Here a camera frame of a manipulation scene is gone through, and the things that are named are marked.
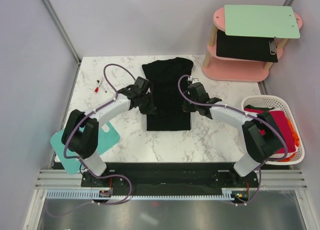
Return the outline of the black t shirt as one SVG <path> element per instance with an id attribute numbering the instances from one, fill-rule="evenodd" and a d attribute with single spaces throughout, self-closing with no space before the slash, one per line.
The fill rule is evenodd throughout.
<path id="1" fill-rule="evenodd" d="M 147 116 L 147 131 L 187 131 L 191 130 L 191 114 L 183 111 L 184 98 L 178 90 L 188 87 L 183 75 L 190 75 L 193 61 L 176 57 L 143 64 L 146 79 L 153 85 L 152 97 L 156 113 Z"/>

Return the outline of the teal cutting mat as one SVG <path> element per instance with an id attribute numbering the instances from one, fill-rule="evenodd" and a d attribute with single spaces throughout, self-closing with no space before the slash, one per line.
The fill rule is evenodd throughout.
<path id="1" fill-rule="evenodd" d="M 66 159 L 64 157 L 64 145 L 62 144 L 62 135 L 64 129 L 57 132 L 50 139 L 50 144 L 55 151 L 56 158 L 60 160 L 64 169 L 68 174 L 76 174 L 80 169 L 80 162 L 76 159 Z M 120 140 L 120 135 L 112 126 L 111 123 L 106 123 L 102 128 L 98 131 L 98 145 L 97 145 L 97 153 L 99 156 L 104 154 L 106 151 L 115 146 Z"/>

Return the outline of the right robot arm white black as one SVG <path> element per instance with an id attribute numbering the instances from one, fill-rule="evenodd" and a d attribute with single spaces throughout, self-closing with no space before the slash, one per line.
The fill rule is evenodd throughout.
<path id="1" fill-rule="evenodd" d="M 238 130 L 245 152 L 229 174 L 233 186 L 242 186 L 247 175 L 267 161 L 279 161 L 287 157 L 285 139 L 270 113 L 250 113 L 232 107 L 218 98 L 199 103 L 184 96 L 183 109 L 198 112 L 209 119 L 224 122 Z"/>

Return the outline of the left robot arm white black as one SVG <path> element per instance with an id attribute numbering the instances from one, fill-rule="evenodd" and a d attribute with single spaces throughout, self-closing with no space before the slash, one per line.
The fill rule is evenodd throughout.
<path id="1" fill-rule="evenodd" d="M 142 94 L 116 94 L 90 112 L 74 110 L 70 113 L 62 134 L 63 157 L 77 159 L 92 174 L 98 186 L 106 186 L 110 175 L 107 165 L 97 153 L 100 128 L 126 111 L 139 108 L 141 114 L 152 114 L 156 107 L 151 92 Z"/>

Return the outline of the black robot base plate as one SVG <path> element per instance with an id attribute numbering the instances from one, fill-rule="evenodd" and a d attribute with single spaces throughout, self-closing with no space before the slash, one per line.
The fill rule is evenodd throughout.
<path id="1" fill-rule="evenodd" d="M 258 176 L 240 177 L 232 163 L 128 163 L 110 162 L 97 179 L 83 173 L 82 187 L 111 187 L 116 193 L 221 193 L 223 188 L 256 188 Z"/>

